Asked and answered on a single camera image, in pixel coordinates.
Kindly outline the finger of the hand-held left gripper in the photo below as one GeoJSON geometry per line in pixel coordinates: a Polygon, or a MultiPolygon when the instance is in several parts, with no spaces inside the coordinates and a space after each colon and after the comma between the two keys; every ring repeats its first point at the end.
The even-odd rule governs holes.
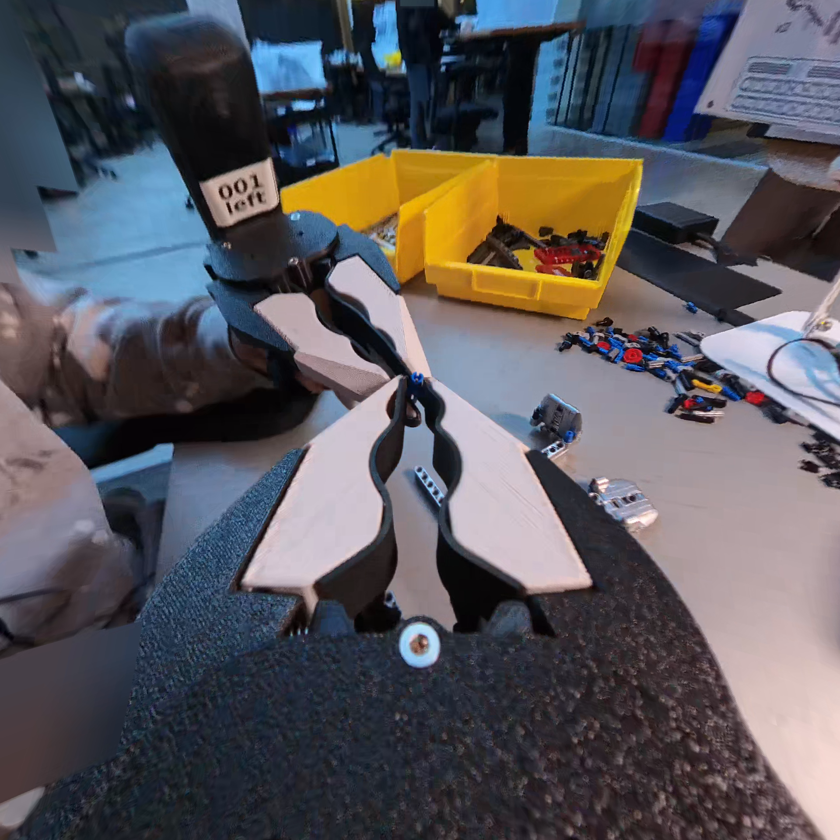
{"type": "Polygon", "coordinates": [[[426,354],[403,296],[361,256],[338,262],[327,277],[334,318],[341,329],[376,352],[398,374],[432,376],[426,354]]]}
{"type": "Polygon", "coordinates": [[[347,408],[393,408],[392,377],[356,341],[325,323],[303,293],[277,293],[254,312],[290,347],[303,378],[331,390],[347,408]]]}

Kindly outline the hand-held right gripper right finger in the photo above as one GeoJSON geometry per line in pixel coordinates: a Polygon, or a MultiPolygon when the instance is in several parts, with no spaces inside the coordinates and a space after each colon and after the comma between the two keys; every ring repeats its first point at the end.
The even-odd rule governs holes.
{"type": "Polygon", "coordinates": [[[422,386],[440,502],[437,572],[455,629],[475,632],[499,604],[593,587],[541,473],[558,470],[440,381],[422,386]]]}

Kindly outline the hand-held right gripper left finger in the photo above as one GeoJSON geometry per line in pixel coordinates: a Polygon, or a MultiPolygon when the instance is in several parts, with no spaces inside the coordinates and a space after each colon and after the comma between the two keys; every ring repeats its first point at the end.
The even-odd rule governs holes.
{"type": "Polygon", "coordinates": [[[252,547],[239,590],[340,604],[352,627],[396,571],[385,483],[403,451],[406,379],[387,381],[303,449],[252,547]]]}

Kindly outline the silver engine block piece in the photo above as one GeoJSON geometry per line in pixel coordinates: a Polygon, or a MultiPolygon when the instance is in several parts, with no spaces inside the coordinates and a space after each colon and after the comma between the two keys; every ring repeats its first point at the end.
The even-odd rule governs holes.
{"type": "Polygon", "coordinates": [[[541,429],[555,440],[570,444],[581,435],[582,414],[575,406],[553,393],[548,393],[534,408],[530,425],[541,429]]]}
{"type": "Polygon", "coordinates": [[[645,530],[658,519],[658,510],[632,481],[593,478],[588,491],[596,505],[632,534],[645,530]]]}

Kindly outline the yellow storage bin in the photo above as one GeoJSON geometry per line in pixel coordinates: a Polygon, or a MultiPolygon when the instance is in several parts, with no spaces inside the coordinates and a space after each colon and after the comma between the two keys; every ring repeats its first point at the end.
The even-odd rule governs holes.
{"type": "Polygon", "coordinates": [[[495,154],[394,150],[341,166],[284,187],[288,213],[312,211],[368,234],[390,224],[395,241],[380,241],[381,254],[404,284],[425,267],[425,213],[468,169],[495,154]]]}
{"type": "Polygon", "coordinates": [[[585,319],[603,297],[631,231],[641,159],[487,156],[425,211],[427,282],[441,297],[585,319]],[[608,234],[594,279],[469,262],[498,221],[528,235],[608,234]]]}

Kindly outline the instruction booklet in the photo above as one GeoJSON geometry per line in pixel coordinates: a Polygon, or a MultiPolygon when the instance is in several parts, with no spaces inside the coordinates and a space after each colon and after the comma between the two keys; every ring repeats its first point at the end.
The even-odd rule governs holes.
{"type": "Polygon", "coordinates": [[[838,134],[839,2],[745,2],[695,112],[838,134]]]}

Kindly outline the heap of grey building pieces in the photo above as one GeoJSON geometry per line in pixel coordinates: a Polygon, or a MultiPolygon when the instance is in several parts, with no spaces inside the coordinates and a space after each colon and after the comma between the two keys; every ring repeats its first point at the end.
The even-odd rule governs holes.
{"type": "Polygon", "coordinates": [[[399,220],[400,214],[396,212],[379,219],[360,232],[374,242],[387,256],[395,256],[399,220]]]}

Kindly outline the person's black clothing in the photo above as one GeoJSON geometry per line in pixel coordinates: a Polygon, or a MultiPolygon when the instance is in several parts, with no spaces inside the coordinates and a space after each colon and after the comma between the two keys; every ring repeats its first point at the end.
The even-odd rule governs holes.
{"type": "Polygon", "coordinates": [[[257,390],[194,413],[70,425],[56,434],[93,469],[159,445],[247,443],[284,434],[307,419],[318,398],[294,384],[289,392],[257,390]]]}

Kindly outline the pile of small mixed pieces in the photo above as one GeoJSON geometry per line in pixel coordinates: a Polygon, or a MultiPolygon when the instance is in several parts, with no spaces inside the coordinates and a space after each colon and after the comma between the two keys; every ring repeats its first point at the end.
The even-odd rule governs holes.
{"type": "Polygon", "coordinates": [[[623,329],[606,317],[568,331],[555,350],[578,349],[636,377],[665,383],[670,390],[665,412],[685,423],[713,425],[729,405],[741,403],[759,409],[774,424],[796,423],[791,410],[703,354],[704,337],[702,332],[670,333],[656,327],[623,329]]]}

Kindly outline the pale patterned cloth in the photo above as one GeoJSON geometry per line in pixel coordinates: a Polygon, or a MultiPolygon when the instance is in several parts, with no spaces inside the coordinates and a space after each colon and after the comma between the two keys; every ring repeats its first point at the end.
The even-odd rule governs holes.
{"type": "Polygon", "coordinates": [[[164,504],[101,497],[89,470],[1,386],[1,653],[132,623],[156,575],[164,504]]]}

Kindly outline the black power adapter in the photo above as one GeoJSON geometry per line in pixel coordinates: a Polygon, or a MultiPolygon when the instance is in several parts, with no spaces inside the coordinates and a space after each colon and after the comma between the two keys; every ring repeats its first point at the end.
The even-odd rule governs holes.
{"type": "Polygon", "coordinates": [[[713,239],[717,217],[671,202],[637,207],[632,229],[658,238],[669,245],[691,244],[713,239]]]}

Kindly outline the wooden top table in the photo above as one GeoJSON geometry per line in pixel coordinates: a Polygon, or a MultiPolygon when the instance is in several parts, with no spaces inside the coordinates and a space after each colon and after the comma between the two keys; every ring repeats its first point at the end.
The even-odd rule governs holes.
{"type": "Polygon", "coordinates": [[[490,41],[494,39],[530,39],[539,43],[551,41],[562,35],[577,34],[585,27],[584,20],[550,23],[534,26],[507,26],[496,28],[474,28],[470,31],[460,29],[455,40],[460,43],[490,41]]]}

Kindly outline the pile of black pins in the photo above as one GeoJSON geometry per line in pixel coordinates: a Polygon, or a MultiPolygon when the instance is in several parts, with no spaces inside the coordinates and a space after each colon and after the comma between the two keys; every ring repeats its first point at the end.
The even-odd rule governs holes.
{"type": "Polygon", "coordinates": [[[812,430],[811,437],[801,443],[805,453],[799,470],[817,476],[825,487],[839,490],[839,443],[821,430],[812,430]]]}

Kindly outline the stack of blue and red bins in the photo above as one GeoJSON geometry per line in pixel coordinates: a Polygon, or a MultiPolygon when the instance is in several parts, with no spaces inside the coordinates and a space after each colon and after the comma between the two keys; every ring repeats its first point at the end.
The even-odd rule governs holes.
{"type": "Polygon", "coordinates": [[[656,2],[639,33],[633,70],[643,81],[630,135],[682,144],[704,139],[712,118],[697,112],[741,2],[656,2]]]}

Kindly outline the brown wooden panel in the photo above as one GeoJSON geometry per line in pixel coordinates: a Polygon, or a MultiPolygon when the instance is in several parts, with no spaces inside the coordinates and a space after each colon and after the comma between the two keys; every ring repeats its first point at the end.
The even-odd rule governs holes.
{"type": "Polygon", "coordinates": [[[722,243],[813,273],[839,257],[838,142],[766,139],[768,171],[722,243]]]}

